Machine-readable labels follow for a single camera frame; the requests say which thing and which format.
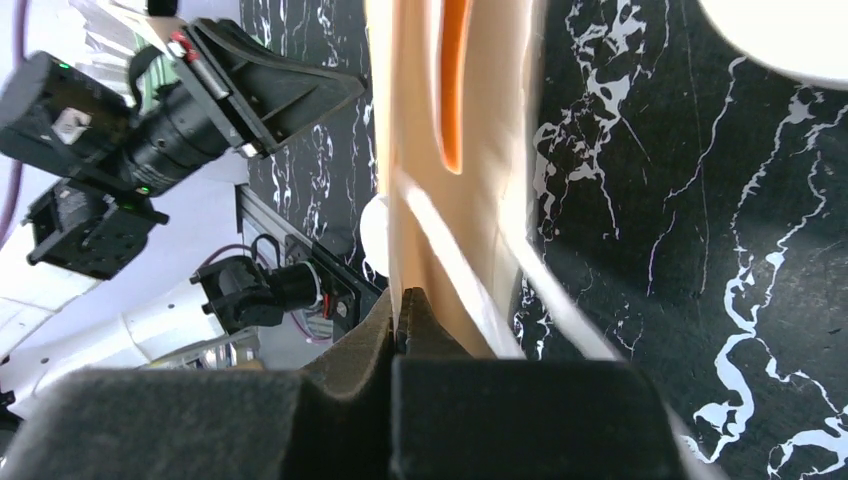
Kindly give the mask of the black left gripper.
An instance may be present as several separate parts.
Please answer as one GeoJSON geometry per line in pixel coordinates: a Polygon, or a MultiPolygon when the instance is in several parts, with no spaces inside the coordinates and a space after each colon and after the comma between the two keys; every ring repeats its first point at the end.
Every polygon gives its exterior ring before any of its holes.
{"type": "Polygon", "coordinates": [[[159,196],[235,150],[279,151],[360,97],[358,75],[272,52],[229,19],[172,35],[177,80],[147,111],[49,53],[31,55],[1,93],[1,150],[94,196],[159,196]]]}

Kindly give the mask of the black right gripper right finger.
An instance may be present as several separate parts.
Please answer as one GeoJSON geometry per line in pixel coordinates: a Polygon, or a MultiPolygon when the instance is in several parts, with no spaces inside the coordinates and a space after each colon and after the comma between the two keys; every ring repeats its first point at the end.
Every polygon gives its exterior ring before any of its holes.
{"type": "Polygon", "coordinates": [[[617,361],[475,359],[404,292],[391,374],[394,479],[682,479],[653,384],[617,361]]]}

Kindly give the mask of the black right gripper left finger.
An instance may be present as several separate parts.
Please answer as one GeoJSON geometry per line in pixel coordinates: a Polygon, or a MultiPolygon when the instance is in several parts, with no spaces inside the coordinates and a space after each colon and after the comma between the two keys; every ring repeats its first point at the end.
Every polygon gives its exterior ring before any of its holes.
{"type": "Polygon", "coordinates": [[[383,479],[392,302],[296,370],[89,370],[16,434],[5,479],[383,479]]]}

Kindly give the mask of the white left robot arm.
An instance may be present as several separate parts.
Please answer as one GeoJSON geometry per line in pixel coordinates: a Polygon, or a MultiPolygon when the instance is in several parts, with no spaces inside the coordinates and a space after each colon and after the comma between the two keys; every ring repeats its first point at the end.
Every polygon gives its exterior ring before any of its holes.
{"type": "Polygon", "coordinates": [[[198,173],[265,158],[365,90],[231,20],[170,28],[127,73],[125,96],[37,51],[3,87],[2,153],[56,177],[1,250],[1,404],[19,417],[70,372],[219,337],[187,279],[234,203],[198,173]]]}

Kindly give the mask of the brown paper takeout bag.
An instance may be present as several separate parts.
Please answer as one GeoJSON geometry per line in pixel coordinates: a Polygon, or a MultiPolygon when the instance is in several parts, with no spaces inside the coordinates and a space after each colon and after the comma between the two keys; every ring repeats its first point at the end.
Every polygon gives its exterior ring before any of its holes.
{"type": "Polygon", "coordinates": [[[510,312],[527,280],[583,356],[616,361],[531,242],[546,12],[543,1],[365,3],[392,314],[421,290],[470,353],[517,359],[510,312]]]}

